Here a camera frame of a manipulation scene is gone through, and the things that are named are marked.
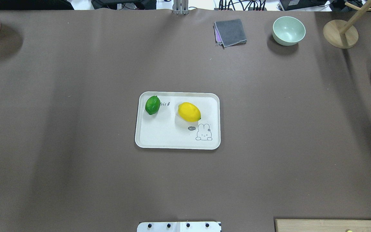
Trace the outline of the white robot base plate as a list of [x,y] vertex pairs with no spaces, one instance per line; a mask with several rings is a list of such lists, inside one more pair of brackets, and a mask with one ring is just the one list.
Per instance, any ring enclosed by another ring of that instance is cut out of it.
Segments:
[[142,222],[137,232],[221,232],[221,222],[216,221],[177,221]]

